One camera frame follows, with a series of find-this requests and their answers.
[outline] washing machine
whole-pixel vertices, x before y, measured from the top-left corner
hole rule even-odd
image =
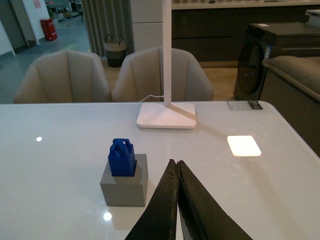
[[[235,99],[260,99],[267,73],[262,61],[276,56],[320,56],[320,28],[299,22],[249,24],[238,59]]]

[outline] gray box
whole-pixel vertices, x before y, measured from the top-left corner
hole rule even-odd
[[[112,176],[109,161],[106,163],[100,186],[108,206],[146,205],[148,164],[146,154],[135,154],[134,176]]]

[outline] gray curtain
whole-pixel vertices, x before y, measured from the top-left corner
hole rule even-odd
[[[130,0],[81,0],[91,51],[105,57],[103,41],[110,34],[125,39],[127,54],[133,52]]]

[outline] desk lamp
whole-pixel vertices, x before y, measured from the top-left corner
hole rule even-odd
[[[136,121],[140,128],[193,129],[196,127],[195,106],[191,103],[171,102],[171,5],[171,0],[162,0],[164,103],[145,102],[142,104]]]

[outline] blue plastic object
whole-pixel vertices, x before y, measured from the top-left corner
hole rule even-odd
[[[136,170],[134,145],[129,139],[115,138],[108,156],[113,177],[133,177]]]

